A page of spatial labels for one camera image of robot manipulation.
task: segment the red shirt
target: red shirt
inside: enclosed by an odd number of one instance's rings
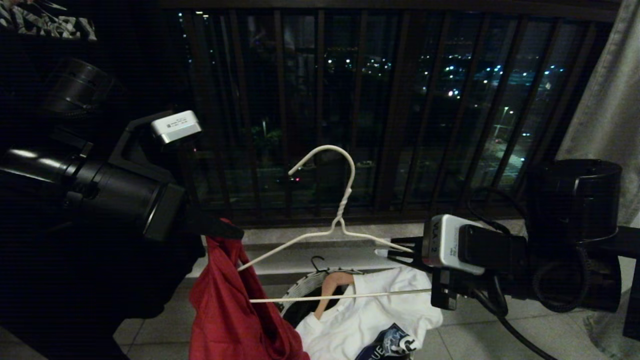
[[[300,335],[274,303],[251,304],[266,294],[239,239],[207,237],[209,264],[189,300],[196,309],[189,360],[309,360]]]

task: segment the window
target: window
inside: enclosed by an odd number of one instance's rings
[[[205,209],[268,219],[335,213],[354,158],[348,214],[455,211],[471,188],[518,194],[550,124],[609,25],[428,10],[166,10],[202,136],[189,148]]]

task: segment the curtain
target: curtain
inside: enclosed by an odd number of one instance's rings
[[[558,151],[622,166],[618,223],[640,211],[640,0],[624,0]]]

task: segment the white wire hanger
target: white wire hanger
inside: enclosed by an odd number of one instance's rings
[[[344,219],[342,218],[342,214],[344,212],[344,208],[347,204],[347,201],[349,200],[349,195],[351,195],[351,185],[353,184],[353,180],[355,178],[355,172],[356,172],[356,168],[355,168],[355,164],[353,162],[353,158],[351,157],[351,155],[349,155],[348,152],[346,152],[344,149],[334,146],[334,145],[323,145],[323,146],[319,146],[316,147],[315,149],[311,150],[304,158],[302,158],[302,160],[300,160],[294,167],[291,168],[291,170],[289,170],[289,175],[293,175],[296,171],[298,171],[299,168],[302,167],[302,165],[304,165],[313,155],[315,155],[316,153],[320,152],[320,151],[324,151],[324,150],[333,150],[333,151],[337,151],[339,153],[341,153],[348,161],[349,163],[349,168],[351,169],[351,174],[349,175],[349,181],[347,182],[347,187],[344,190],[344,196],[342,197],[342,200],[340,201],[340,206],[338,207],[338,212],[336,217],[333,219],[333,222],[331,223],[331,228],[328,231],[324,231],[324,232],[320,232],[320,233],[308,233],[308,234],[303,234],[293,240],[289,240],[288,242],[282,244],[281,246],[249,261],[248,263],[240,266],[238,268],[238,271],[242,271],[246,268],[248,268],[249,266],[252,266],[256,263],[258,263],[259,261],[262,261],[268,257],[270,257],[273,254],[276,254],[277,252],[280,252],[281,250],[286,249],[287,247],[301,241],[304,240],[306,238],[312,238],[312,237],[316,237],[316,236],[324,236],[324,235],[329,235],[333,232],[333,230],[335,230],[335,226],[338,222],[340,222],[340,227],[342,228],[342,232],[346,235],[350,235],[350,236],[355,236],[355,237],[359,237],[359,238],[366,238],[366,239],[370,239],[373,241],[376,241],[378,243],[384,244],[385,246],[388,247],[392,247],[398,250],[402,250],[402,251],[406,251],[406,252],[413,252],[413,250],[408,249],[406,247],[400,246],[400,245],[396,245],[394,243],[390,243],[387,240],[381,239],[381,238],[377,238],[375,236],[371,236],[369,234],[360,234],[360,233],[352,233],[350,231],[347,231],[346,229],[346,224],[344,222]],[[387,292],[387,293],[372,293],[372,294],[352,294],[352,295],[330,295],[330,296],[320,296],[320,297],[302,297],[302,298],[287,298],[287,299],[251,299],[250,302],[252,303],[258,303],[258,302],[285,302],[285,301],[312,301],[312,300],[322,300],[322,299],[345,299],[345,298],[358,298],[358,297],[377,297],[377,296],[387,296],[387,295],[406,295],[406,294],[411,294],[411,293],[424,293],[424,292],[430,292],[431,289],[419,289],[419,290],[407,290],[407,291],[392,291],[392,292]]]

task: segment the white t-shirt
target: white t-shirt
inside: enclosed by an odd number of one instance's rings
[[[345,295],[431,288],[427,274],[402,266],[354,275]],[[370,360],[422,348],[426,331],[442,324],[431,293],[340,299],[320,320],[313,313],[296,330],[311,360]]]

